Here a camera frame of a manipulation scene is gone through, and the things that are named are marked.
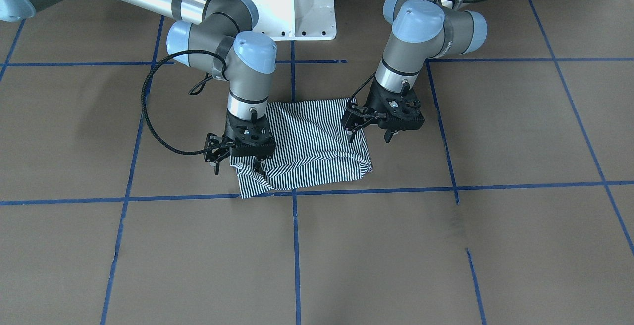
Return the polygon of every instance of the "striped fabric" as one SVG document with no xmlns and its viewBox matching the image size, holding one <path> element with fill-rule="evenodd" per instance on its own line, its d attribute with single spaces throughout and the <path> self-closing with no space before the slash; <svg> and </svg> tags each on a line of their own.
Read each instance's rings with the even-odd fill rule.
<svg viewBox="0 0 634 325">
<path fill-rule="evenodd" d="M 270 190 L 290 190 L 339 181 L 360 180 L 372 171 L 363 131 L 348 144 L 341 128 L 347 99 L 272 102 L 266 115 L 277 142 L 272 159 L 262 162 L 262 174 L 252 165 L 254 157 L 231 157 L 243 198 Z"/>
</svg>

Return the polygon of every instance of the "white metal bracket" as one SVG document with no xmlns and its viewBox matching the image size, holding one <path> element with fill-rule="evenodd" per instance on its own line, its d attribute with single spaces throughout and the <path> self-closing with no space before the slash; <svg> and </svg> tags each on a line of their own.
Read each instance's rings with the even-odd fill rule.
<svg viewBox="0 0 634 325">
<path fill-rule="evenodd" d="M 253 0 L 260 19 L 253 31 L 273 40 L 331 40 L 337 36 L 334 0 Z"/>
</svg>

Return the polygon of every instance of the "floor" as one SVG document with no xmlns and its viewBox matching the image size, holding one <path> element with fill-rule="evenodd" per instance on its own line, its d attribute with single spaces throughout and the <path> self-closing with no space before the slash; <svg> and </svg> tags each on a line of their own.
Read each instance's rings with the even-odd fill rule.
<svg viewBox="0 0 634 325">
<path fill-rule="evenodd" d="M 279 43 L 271 99 L 349 96 L 382 3 Z M 488 41 L 426 64 L 421 130 L 367 129 L 374 172 L 246 200 L 140 124 L 171 20 L 68 0 L 0 23 L 0 323 L 634 324 L 634 0 L 468 9 Z M 224 129 L 225 84 L 186 94 L 201 77 L 152 85 L 177 147 Z"/>
</svg>

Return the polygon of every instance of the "light blue cap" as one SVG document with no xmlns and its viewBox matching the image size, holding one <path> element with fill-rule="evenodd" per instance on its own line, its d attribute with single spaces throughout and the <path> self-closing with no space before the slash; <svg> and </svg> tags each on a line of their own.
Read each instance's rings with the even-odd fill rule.
<svg viewBox="0 0 634 325">
<path fill-rule="evenodd" d="M 275 71 L 277 45 L 268 36 L 254 31 L 240 32 L 233 41 L 233 51 L 238 58 L 261 74 Z"/>
<path fill-rule="evenodd" d="M 36 15 L 36 9 L 29 0 L 0 0 L 0 20 L 19 22 Z"/>
<path fill-rule="evenodd" d="M 394 9 L 396 9 L 396 3 L 398 0 L 385 0 L 383 3 L 383 18 L 388 23 L 394 23 Z"/>
<path fill-rule="evenodd" d="M 442 30 L 444 11 L 426 0 L 408 0 L 392 24 L 392 33 L 406 43 L 428 41 Z"/>
<path fill-rule="evenodd" d="M 260 20 L 260 16 L 258 15 L 258 7 L 256 7 L 255 3 L 253 3 L 253 0 L 239 0 L 239 1 L 244 3 L 244 5 L 249 10 L 249 14 L 251 14 L 251 23 L 253 24 L 251 26 L 251 29 L 253 29 L 253 27 L 255 27 L 256 24 L 258 24 L 258 20 Z"/>
<path fill-rule="evenodd" d="M 173 54 L 189 49 L 191 31 L 192 23 L 183 22 L 183 20 L 174 23 L 167 34 L 167 53 Z M 188 54 L 177 56 L 174 60 L 186 66 L 190 65 Z"/>
<path fill-rule="evenodd" d="M 484 44 L 486 40 L 486 34 L 489 32 L 489 25 L 486 23 L 486 19 L 482 14 L 477 11 L 466 11 L 471 14 L 471 19 L 474 21 L 474 33 L 471 36 L 471 43 L 469 43 L 469 47 L 462 54 L 473 52 L 474 50 L 478 50 Z"/>
</svg>

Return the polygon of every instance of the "black and white striped cloth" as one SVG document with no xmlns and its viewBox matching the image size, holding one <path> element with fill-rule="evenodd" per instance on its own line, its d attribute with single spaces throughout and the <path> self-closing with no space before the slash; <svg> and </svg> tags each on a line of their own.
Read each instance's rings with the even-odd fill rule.
<svg viewBox="0 0 634 325">
<path fill-rule="evenodd" d="M 243 198 L 270 190 L 290 190 L 360 180 L 372 171 L 363 131 L 348 144 L 341 127 L 347 99 L 271 102 L 266 115 L 277 142 L 273 158 L 253 169 L 254 157 L 231 157 Z"/>
</svg>

